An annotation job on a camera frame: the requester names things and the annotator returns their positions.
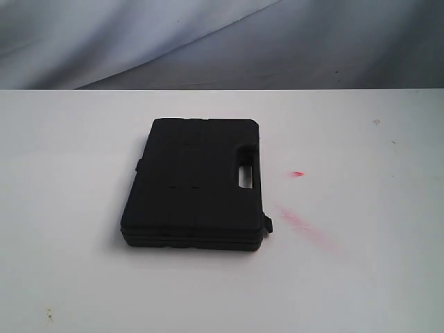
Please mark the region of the grey backdrop cloth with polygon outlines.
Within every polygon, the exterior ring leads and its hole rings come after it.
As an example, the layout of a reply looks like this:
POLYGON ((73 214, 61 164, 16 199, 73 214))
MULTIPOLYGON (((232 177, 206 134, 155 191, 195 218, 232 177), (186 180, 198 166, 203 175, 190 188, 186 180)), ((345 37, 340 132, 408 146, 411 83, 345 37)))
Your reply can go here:
POLYGON ((442 1, 1 2, 4 89, 442 86, 442 1))

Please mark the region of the black plastic tool case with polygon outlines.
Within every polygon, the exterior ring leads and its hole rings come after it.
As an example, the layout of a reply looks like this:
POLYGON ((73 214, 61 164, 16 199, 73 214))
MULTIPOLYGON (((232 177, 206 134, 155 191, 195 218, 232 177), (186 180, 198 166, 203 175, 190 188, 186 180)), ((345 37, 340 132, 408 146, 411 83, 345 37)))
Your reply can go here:
POLYGON ((154 120, 120 230, 135 247, 257 250, 265 215, 252 119, 154 120))

